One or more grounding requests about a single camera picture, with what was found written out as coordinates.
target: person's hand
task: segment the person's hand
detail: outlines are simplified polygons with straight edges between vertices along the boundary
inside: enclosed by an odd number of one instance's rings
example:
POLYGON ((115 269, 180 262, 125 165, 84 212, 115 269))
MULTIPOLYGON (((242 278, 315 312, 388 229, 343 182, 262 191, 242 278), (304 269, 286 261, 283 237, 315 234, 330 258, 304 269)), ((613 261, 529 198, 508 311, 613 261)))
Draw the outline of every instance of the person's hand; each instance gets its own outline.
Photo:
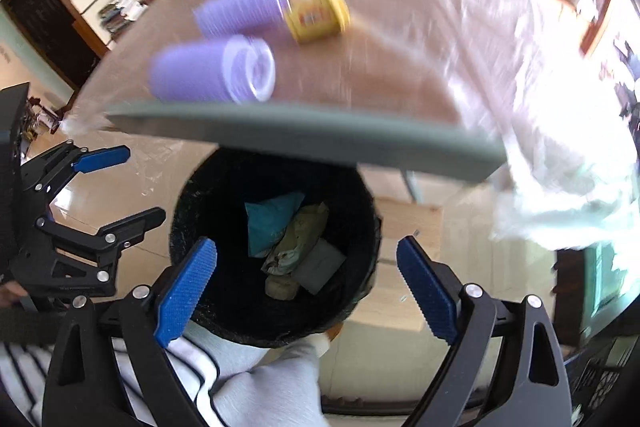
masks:
POLYGON ((9 308, 20 297, 26 297, 27 291, 15 281, 0 285, 0 308, 9 308))

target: stack of purple cups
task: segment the stack of purple cups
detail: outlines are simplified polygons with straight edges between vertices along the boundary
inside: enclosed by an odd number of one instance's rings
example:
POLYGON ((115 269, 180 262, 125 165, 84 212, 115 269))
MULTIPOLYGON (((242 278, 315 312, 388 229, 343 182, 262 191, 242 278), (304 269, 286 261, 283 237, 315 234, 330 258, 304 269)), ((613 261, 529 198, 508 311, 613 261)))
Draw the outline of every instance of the stack of purple cups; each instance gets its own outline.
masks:
POLYGON ((275 85, 267 42, 240 35, 280 22, 289 0, 208 0, 193 14, 207 40, 154 57, 149 89, 164 102, 265 102, 275 85))

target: dark door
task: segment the dark door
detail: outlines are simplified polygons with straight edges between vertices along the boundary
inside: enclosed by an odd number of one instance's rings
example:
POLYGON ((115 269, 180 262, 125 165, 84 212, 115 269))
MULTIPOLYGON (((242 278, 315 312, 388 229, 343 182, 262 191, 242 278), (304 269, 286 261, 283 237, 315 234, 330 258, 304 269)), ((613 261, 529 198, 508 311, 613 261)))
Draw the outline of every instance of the dark door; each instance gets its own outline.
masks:
POLYGON ((100 62, 100 57, 73 28, 76 21, 60 0, 2 0, 12 20, 75 91, 100 62))

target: black trash bag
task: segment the black trash bag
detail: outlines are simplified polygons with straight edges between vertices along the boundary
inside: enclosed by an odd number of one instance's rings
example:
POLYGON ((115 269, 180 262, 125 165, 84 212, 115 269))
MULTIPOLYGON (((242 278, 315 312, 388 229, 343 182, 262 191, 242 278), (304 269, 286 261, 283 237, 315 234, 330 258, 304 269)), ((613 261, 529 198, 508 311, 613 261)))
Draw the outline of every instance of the black trash bag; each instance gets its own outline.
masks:
POLYGON ((345 320, 370 290, 380 247, 380 218, 355 168, 221 148, 184 186, 170 235, 172 264, 197 238, 211 238, 218 265, 192 320, 224 339, 279 347, 345 320), (324 202, 322 237, 346 261, 318 295, 300 288, 292 301, 265 295, 264 259, 248 256, 245 203, 299 190, 302 205, 324 202))

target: metal screw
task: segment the metal screw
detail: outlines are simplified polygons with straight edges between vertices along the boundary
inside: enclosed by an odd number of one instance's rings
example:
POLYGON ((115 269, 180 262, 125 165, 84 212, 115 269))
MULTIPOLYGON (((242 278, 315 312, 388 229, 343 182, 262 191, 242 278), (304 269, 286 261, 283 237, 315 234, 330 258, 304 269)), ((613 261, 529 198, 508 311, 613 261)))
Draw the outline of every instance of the metal screw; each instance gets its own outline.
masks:
POLYGON ((79 295, 72 302, 74 308, 82 308, 86 304, 86 297, 84 295, 79 295))
POLYGON ((482 288, 477 284, 467 284, 465 286, 465 293, 469 295, 469 297, 473 297, 474 299, 478 299, 482 297, 482 288))
POLYGON ((149 286, 136 286, 135 288, 133 288, 133 296, 136 299, 144 299, 149 295, 149 286))
POLYGON ((540 308, 540 306, 542 306, 542 300, 537 295, 529 295, 527 297, 527 302, 529 303, 529 306, 533 308, 540 308))

